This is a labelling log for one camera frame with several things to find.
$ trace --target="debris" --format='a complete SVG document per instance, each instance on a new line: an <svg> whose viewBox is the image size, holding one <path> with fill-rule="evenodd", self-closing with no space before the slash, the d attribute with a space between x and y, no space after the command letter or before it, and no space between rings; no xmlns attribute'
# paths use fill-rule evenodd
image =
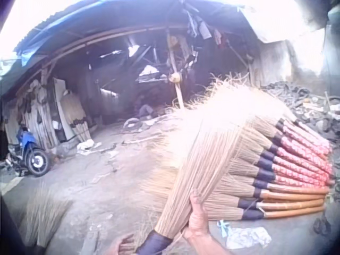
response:
<svg viewBox="0 0 340 255"><path fill-rule="evenodd" d="M99 232L89 231L86 235L86 238L83 243L83 247L81 248L80 255L93 255L95 254L95 250L97 248Z"/></svg>
<svg viewBox="0 0 340 255"><path fill-rule="evenodd" d="M332 227L326 218L325 212L317 218L313 224L313 230L318 235L327 236L331 233Z"/></svg>
<svg viewBox="0 0 340 255"><path fill-rule="evenodd" d="M312 95L306 88L289 82L276 82L263 86L262 90L278 97L293 113L316 129L324 138L340 144L340 98Z"/></svg>
<svg viewBox="0 0 340 255"><path fill-rule="evenodd" d="M133 143L140 143L140 142L145 142L145 141L148 141L148 140L152 140L152 139L155 139L159 137L159 135L152 135L150 137L146 137L144 139L139 139L139 140L132 140L132 141L122 141L122 145L131 145Z"/></svg>
<svg viewBox="0 0 340 255"><path fill-rule="evenodd" d="M96 151L91 151L90 149L92 148L95 149L99 146L101 146L101 142L95 143L92 139L89 139L85 142L81 142L80 144L78 144L76 146L76 152L81 155L87 156L91 153L96 152Z"/></svg>
<svg viewBox="0 0 340 255"><path fill-rule="evenodd" d="M97 182L100 181L100 179L104 178L104 177L107 177L109 176L110 173L106 173L106 174L102 174L102 175L99 175L99 176L96 176L95 178L93 178L93 180L91 181L91 184L96 184Z"/></svg>
<svg viewBox="0 0 340 255"><path fill-rule="evenodd" d="M232 228L224 220L218 221L217 226L221 229L222 237L227 237L226 246L230 250L249 248L258 243L265 248L271 242L264 227Z"/></svg>
<svg viewBox="0 0 340 255"><path fill-rule="evenodd" d="M110 148L100 150L100 154L104 154L110 150L114 150L117 147L117 143L114 143Z"/></svg>
<svg viewBox="0 0 340 255"><path fill-rule="evenodd" d="M113 158L114 156L116 156L119 152L117 150L113 150L113 151L108 151L107 152L110 155L110 158Z"/></svg>

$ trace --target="blue motorcycle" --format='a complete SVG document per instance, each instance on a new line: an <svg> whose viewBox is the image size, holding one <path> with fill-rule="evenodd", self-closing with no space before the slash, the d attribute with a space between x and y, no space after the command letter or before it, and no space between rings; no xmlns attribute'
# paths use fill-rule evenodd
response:
<svg viewBox="0 0 340 255"><path fill-rule="evenodd" d="M50 170L50 159L47 153L38 146L37 140L27 128L22 128L18 137L19 144L8 146L6 162L14 168L18 176L31 173L36 177L45 175Z"/></svg>

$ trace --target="tire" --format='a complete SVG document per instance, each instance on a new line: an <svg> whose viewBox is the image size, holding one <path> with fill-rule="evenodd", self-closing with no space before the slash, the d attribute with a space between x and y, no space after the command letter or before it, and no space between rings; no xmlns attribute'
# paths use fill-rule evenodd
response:
<svg viewBox="0 0 340 255"><path fill-rule="evenodd" d="M50 170L50 160L44 150L34 148L26 156L26 166L31 174L41 177Z"/></svg>

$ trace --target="concrete floor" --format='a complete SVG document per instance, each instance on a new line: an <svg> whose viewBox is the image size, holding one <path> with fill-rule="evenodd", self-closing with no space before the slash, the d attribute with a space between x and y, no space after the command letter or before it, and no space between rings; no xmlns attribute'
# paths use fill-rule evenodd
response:
<svg viewBox="0 0 340 255"><path fill-rule="evenodd" d="M22 208L28 197L40 182L44 182L60 198L70 199L73 205L64 217L60 228L52 239L47 253L50 255L79 254L86 234L99 231L96 254L102 254L116 237L139 232L150 219L149 212L140 209L137 202L138 183L148 176L152 168L148 154L148 142L123 146L122 141L136 140L159 133L167 129L164 123L158 123L149 130L138 134L121 134L121 126L107 126L96 131L92 136L95 142L102 142L97 149L105 149L117 143L118 154L111 158L109 153L96 152L87 156L75 155L41 178L25 177L9 191L4 199L13 210ZM233 250L239 255L246 254L320 254L330 246L340 226L340 205L327 205L326 216L332 224L332 233L328 237L317 235L312 226L321 214L300 216L287 219L259 220L255 222L231 222L232 227L264 227L272 238L271 243L262 248ZM225 245L215 222L210 223L210 230L217 240ZM179 251L172 254L192 254L185 244L180 244Z"/></svg>

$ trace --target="broom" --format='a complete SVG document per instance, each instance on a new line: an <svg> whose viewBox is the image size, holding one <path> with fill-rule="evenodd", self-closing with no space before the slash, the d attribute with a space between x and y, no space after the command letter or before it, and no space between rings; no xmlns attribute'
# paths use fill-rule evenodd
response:
<svg viewBox="0 0 340 255"><path fill-rule="evenodd" d="M307 170L313 171L320 175L324 175L327 178L329 177L328 174L326 174L321 169L317 168L315 165L311 164L309 161L297 157L293 154L290 154L284 148L279 147L272 143L268 138L266 138L263 134L256 131L255 129L248 130L247 133L249 134L245 137L245 140L246 143L249 145L248 147L250 147L252 150L256 150L260 153L262 149L260 146L262 146L264 149L270 151L271 153L277 155L278 157L281 157L282 159L286 159L292 163L304 167Z"/></svg>
<svg viewBox="0 0 340 255"><path fill-rule="evenodd" d="M40 210L40 190L34 190L29 197L24 219L19 227L22 241L29 252L33 252L38 239L38 211Z"/></svg>
<svg viewBox="0 0 340 255"><path fill-rule="evenodd" d="M64 214L72 204L70 201L56 200L49 190L45 190L45 195L40 203L36 255L45 254L46 248L58 230Z"/></svg>
<svg viewBox="0 0 340 255"><path fill-rule="evenodd" d="M331 147L329 144L329 141L327 141L325 138L323 138L321 135L319 135L317 132L315 132L313 129L305 125L301 120L299 120L292 111L280 100L276 99L276 107L280 108L283 111L283 117L290 120L292 123L294 123L297 127L300 127L302 130L304 130L307 134L309 134L310 140L316 141L316 146L322 145L325 148L327 148L329 151L331 151Z"/></svg>
<svg viewBox="0 0 340 255"><path fill-rule="evenodd" d="M231 175L231 179L237 180L242 183L252 185L260 189L266 189L270 191L282 192L282 193L295 193L295 194L328 194L329 187L321 188L297 188L292 186L278 185L269 183L266 181L258 180L256 178L248 176Z"/></svg>
<svg viewBox="0 0 340 255"><path fill-rule="evenodd" d="M282 118L283 111L279 107L267 107L268 104L276 103L274 98L268 98L266 94L258 92L254 93L253 98L256 103L254 115L260 121L267 122L272 127L276 127L288 137L298 141L321 157L324 157L324 154L328 152L324 147L312 144L308 137L303 135L303 131L295 129L293 125L284 120Z"/></svg>
<svg viewBox="0 0 340 255"><path fill-rule="evenodd" d="M236 197L277 199L286 201L308 201L324 198L323 195L318 194L275 193L268 190L255 188L236 180L230 180L230 178L225 178L220 183L220 185L215 188L215 191L217 193L232 195Z"/></svg>
<svg viewBox="0 0 340 255"><path fill-rule="evenodd" d="M225 206L223 211L211 210L208 211L209 220L257 220L257 219L273 219L273 218L286 218L292 216L306 215L318 213L324 211L324 206L298 209L298 210L288 210L288 211L268 211L263 212L261 210L253 209L241 209L235 207Z"/></svg>
<svg viewBox="0 0 340 255"><path fill-rule="evenodd" d="M288 168L285 168L283 166L276 165L276 164L273 163L273 161L265 159L263 157L260 157L256 152L253 152L251 150L241 149L239 157L241 159L245 160L246 162L250 163L250 164L254 164L254 165L259 166L261 168L264 168L266 170L273 171L276 174L287 176L291 179L295 179L295 180L298 180L298 181L301 181L301 182L304 182L304 183L313 184L315 186L325 186L324 181L319 181L319 180L313 179L311 177L308 177L306 175L299 174L299 173L292 171ZM280 158L278 158L274 155L273 155L272 159L275 160L275 162L280 162L281 164L282 164L282 162L285 161L285 160L280 159Z"/></svg>
<svg viewBox="0 0 340 255"><path fill-rule="evenodd" d="M154 200L158 201L157 207L151 206L153 210L162 211L168 194L154 194L156 197ZM301 201L301 202L260 202L258 199L243 199L232 195L221 194L213 191L212 194L205 201L205 208L208 211L221 211L223 215L223 210L225 206L238 207L242 209L262 209L262 210L296 210L310 207L322 206L324 204L323 199Z"/></svg>
<svg viewBox="0 0 340 255"><path fill-rule="evenodd" d="M297 142L294 142L294 140L283 136L280 131L278 131L274 126L266 123L266 121L259 119L254 122L253 127L265 136L270 137L274 143L283 146L288 151L307 159L320 169L324 170L327 173L330 173L329 166L326 165L326 162L323 159L321 159L319 156L314 154L306 147L300 145Z"/></svg>
<svg viewBox="0 0 340 255"><path fill-rule="evenodd" d="M322 150L327 155L330 151L330 145L329 142L322 138L318 133L308 128L306 125L304 125L298 118L289 110L289 108L279 99L274 98L273 96L261 92L256 91L257 93L257 99L259 100L259 105L273 105L271 107L271 112L274 113L272 116L276 117L277 122L282 122L282 124L286 125L289 129L294 131L297 134L300 134L305 139L313 143L317 147L322 147ZM294 126L290 124L290 122L286 121L285 119L288 119L295 123L297 126Z"/></svg>
<svg viewBox="0 0 340 255"><path fill-rule="evenodd" d="M329 154L329 149L318 142L313 136L306 133L303 129L294 126L291 122L281 118L275 125L287 136L295 139L299 143L305 145L319 156L325 157Z"/></svg>
<svg viewBox="0 0 340 255"><path fill-rule="evenodd" d="M173 189L157 225L137 249L138 254L153 254L165 249L189 220L191 190L197 188L206 200L225 172L224 166L235 155L236 143L241 139L241 127L247 124L248 114L246 111L229 111L220 115L219 110L235 105L237 99L242 98L242 94L237 92L221 87L204 106L194 110L199 113L196 118L200 124L184 132L194 133L194 140L188 145L189 151L182 155ZM187 129L192 121L196 120L184 119L182 128Z"/></svg>

